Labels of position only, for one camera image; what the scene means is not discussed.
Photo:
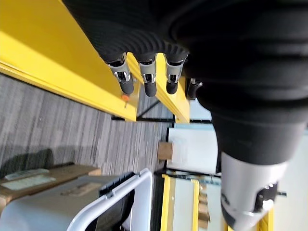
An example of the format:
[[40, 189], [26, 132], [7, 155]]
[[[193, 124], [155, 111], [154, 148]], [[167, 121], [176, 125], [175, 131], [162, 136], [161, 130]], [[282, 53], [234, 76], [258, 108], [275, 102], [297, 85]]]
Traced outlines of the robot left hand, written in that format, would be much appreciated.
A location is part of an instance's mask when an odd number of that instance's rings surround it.
[[167, 92], [196, 80], [211, 113], [221, 159], [221, 210], [235, 231], [273, 208], [278, 182], [308, 123], [308, 3], [305, 0], [65, 0], [125, 94], [137, 60], [156, 93], [157, 55]]

